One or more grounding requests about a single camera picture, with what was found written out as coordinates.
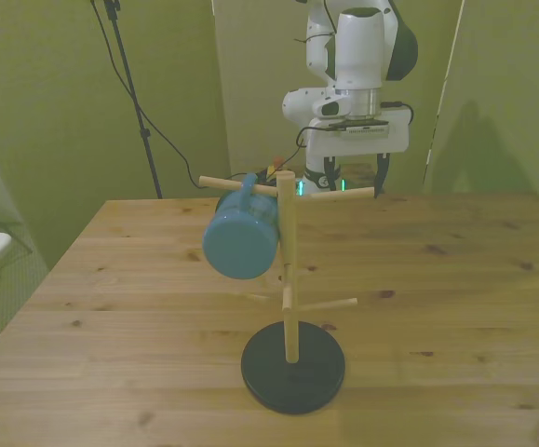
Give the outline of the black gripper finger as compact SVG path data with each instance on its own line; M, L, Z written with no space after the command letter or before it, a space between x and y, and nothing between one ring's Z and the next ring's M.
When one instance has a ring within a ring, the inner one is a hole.
M377 198L384 190L384 182L389 170L390 155L378 154L377 158L377 170L374 178L374 197Z
M336 169L336 158L325 157L324 161L324 173L327 180L328 187L331 191L336 191L336 181L339 178L338 170Z

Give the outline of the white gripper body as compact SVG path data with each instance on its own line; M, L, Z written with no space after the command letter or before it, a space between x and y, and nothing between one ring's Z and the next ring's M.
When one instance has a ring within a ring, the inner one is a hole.
M384 108L376 118L383 124L358 125L342 119L314 118L305 135L306 154L337 157L405 152L410 140L411 109Z

